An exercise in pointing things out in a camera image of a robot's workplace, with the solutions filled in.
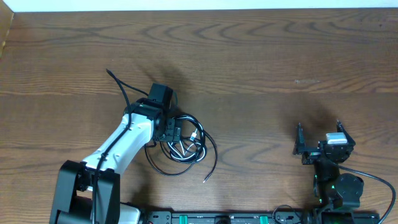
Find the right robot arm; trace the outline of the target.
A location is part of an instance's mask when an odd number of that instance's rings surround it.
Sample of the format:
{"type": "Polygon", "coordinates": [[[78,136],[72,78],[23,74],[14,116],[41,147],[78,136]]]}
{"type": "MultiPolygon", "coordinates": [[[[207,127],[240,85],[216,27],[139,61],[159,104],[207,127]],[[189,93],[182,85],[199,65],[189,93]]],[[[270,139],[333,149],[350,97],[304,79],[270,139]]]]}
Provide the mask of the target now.
{"type": "Polygon", "coordinates": [[[296,127],[297,135],[293,154],[302,156],[302,164],[314,166],[314,194],[327,210],[354,210],[360,207],[363,194],[363,179],[349,173],[341,173],[338,167],[346,161],[356,142],[344,129],[342,123],[336,123],[336,132],[327,133],[324,141],[318,141],[316,147],[305,143],[303,128],[296,127]]]}

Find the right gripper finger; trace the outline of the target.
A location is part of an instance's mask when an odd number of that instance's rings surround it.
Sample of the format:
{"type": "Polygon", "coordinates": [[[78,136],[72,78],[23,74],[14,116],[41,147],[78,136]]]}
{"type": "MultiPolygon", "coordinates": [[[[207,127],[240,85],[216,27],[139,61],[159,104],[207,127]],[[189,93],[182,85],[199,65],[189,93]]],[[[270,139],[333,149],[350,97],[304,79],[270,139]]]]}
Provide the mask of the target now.
{"type": "Polygon", "coordinates": [[[349,145],[355,145],[355,141],[353,138],[348,134],[348,132],[345,130],[342,122],[340,120],[336,120],[336,129],[338,133],[343,133],[347,139],[347,143],[349,145]]]}
{"type": "Polygon", "coordinates": [[[301,155],[306,151],[305,138],[303,135],[303,129],[301,123],[296,127],[297,135],[294,144],[293,155],[301,155]]]}

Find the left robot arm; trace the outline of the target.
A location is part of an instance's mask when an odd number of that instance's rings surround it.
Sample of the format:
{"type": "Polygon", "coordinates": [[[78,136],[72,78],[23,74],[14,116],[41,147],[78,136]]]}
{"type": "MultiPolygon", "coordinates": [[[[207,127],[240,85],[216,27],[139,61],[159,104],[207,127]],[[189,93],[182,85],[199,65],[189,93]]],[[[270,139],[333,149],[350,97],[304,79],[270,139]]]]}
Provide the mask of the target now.
{"type": "Polygon", "coordinates": [[[166,136],[170,99],[154,96],[129,105],[115,131],[81,162],[60,168],[50,223],[139,223],[141,210],[120,199],[121,177],[138,151],[166,136]]]}

